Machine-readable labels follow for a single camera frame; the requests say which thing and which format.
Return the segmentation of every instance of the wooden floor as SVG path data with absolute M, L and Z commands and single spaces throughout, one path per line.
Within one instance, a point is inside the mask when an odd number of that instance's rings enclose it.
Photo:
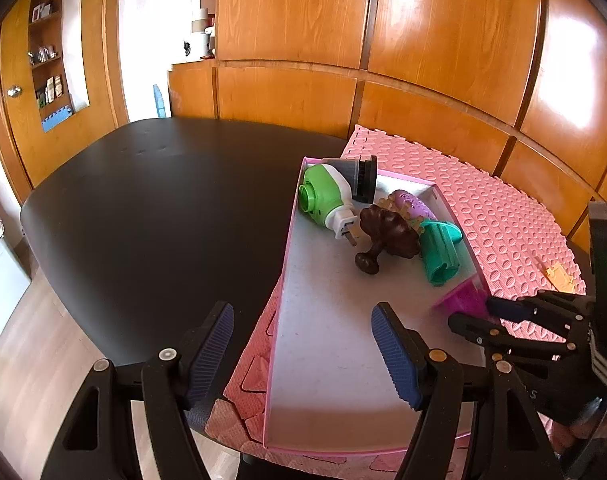
M 38 480 L 66 411 L 101 353 L 40 269 L 0 338 L 0 450 L 23 480 Z M 159 478 L 142 402 L 133 425 L 145 480 Z M 194 433 L 213 479 L 234 479 L 239 453 Z

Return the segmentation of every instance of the door knob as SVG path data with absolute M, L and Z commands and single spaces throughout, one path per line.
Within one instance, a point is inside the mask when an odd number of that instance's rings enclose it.
M 8 97 L 19 97 L 21 95 L 21 87 L 13 85 L 8 88 Z

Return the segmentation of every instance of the bolt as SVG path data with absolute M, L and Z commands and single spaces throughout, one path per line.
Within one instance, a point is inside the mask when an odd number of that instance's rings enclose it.
M 162 361 L 172 361 L 177 357 L 177 351 L 174 348 L 164 348 L 159 352 L 159 359 Z
M 496 367 L 502 374 L 509 374 L 512 371 L 512 365 L 508 361 L 499 361 Z
M 107 370 L 109 366 L 110 362 L 107 359 L 99 359 L 92 365 L 92 369 L 96 372 L 103 372 L 103 370 Z
M 446 353 L 439 348 L 435 348 L 434 350 L 431 350 L 430 354 L 428 354 L 428 356 L 437 363 L 443 363 L 443 361 L 445 361 L 448 358 L 448 355 L 446 355 Z

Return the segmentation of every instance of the tray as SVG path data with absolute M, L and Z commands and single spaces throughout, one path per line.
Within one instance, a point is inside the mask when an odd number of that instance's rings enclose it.
M 319 160 L 305 158 L 305 169 Z M 378 171 L 375 202 L 396 189 L 420 197 L 437 219 L 456 222 L 436 184 Z M 355 203 L 357 209 L 364 204 Z M 419 413 L 397 395 L 371 332 L 373 306 L 388 301 L 408 328 L 460 362 L 483 365 L 483 351 L 450 332 L 437 304 L 465 285 L 488 292 L 467 241 L 456 247 L 461 267 L 442 287 L 428 282 L 420 257 L 382 253 L 380 271 L 357 269 L 355 254 L 370 247 L 335 240 L 302 213 L 295 197 L 270 359 L 264 446 L 296 454 L 397 452 L 408 447 Z M 470 431 L 464 404 L 459 432 Z

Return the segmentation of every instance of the green and white plug-in device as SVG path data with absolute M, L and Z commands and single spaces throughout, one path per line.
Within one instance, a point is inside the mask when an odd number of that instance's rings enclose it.
M 315 223 L 334 232 L 338 240 L 349 238 L 349 227 L 357 221 L 350 184 L 329 164 L 315 164 L 303 174 L 299 206 Z

